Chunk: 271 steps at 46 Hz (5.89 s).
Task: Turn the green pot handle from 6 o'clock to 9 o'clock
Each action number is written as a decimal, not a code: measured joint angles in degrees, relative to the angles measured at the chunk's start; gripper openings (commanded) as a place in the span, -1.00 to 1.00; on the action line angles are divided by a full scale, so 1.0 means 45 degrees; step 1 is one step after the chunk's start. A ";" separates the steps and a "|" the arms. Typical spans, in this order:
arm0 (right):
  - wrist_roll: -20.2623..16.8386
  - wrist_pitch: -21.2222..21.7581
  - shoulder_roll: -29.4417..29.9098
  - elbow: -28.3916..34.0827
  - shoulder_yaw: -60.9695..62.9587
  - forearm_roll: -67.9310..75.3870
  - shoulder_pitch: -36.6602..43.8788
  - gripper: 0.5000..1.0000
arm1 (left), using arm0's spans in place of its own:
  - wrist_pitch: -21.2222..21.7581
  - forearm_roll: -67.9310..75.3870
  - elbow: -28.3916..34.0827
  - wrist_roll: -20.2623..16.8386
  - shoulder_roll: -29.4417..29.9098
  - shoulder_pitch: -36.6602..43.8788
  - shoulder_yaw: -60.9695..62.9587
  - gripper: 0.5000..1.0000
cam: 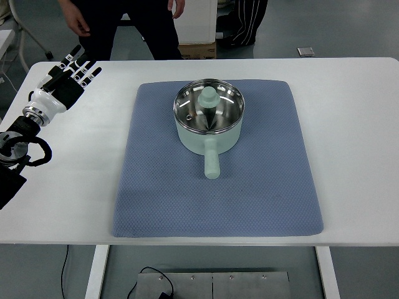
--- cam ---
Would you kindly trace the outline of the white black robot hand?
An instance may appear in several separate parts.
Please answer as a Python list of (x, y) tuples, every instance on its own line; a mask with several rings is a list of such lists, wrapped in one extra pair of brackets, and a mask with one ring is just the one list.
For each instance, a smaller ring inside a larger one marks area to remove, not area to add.
[(34, 120), (39, 126), (47, 126), (57, 114), (70, 109), (83, 94), (83, 87), (87, 87), (102, 71), (101, 67), (97, 67), (91, 74), (83, 78), (96, 61), (87, 62), (90, 57), (87, 54), (82, 54), (72, 62), (81, 48), (80, 44), (76, 45), (58, 65), (60, 69), (65, 69), (70, 64), (72, 74), (75, 74), (74, 79), (69, 78), (69, 70), (66, 70), (51, 78), (41, 88), (35, 88), (27, 105), (22, 110), (25, 117)]

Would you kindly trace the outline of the person's left hand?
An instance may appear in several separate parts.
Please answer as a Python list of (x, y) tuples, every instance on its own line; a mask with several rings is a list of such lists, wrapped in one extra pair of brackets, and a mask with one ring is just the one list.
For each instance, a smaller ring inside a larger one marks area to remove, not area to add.
[(178, 19), (184, 12), (185, 0), (168, 0), (167, 8), (172, 13), (172, 19)]

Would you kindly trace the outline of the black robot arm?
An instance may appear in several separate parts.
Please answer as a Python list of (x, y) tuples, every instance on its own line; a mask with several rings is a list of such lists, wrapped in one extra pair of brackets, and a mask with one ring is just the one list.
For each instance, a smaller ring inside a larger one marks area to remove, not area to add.
[(21, 175), (26, 167), (48, 163), (52, 150), (38, 134), (56, 115), (70, 109), (89, 83), (102, 71), (88, 71), (96, 61), (88, 54), (74, 59), (81, 45), (75, 46), (61, 62), (30, 92), (22, 115), (1, 132), (1, 208), (18, 193), (27, 179)]

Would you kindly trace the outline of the person's right hand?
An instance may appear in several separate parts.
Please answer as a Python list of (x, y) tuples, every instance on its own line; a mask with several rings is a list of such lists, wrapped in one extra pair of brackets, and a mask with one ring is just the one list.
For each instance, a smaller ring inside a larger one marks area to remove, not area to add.
[(74, 5), (65, 10), (65, 20), (68, 27), (79, 37), (88, 37), (90, 35), (89, 26), (80, 10)]

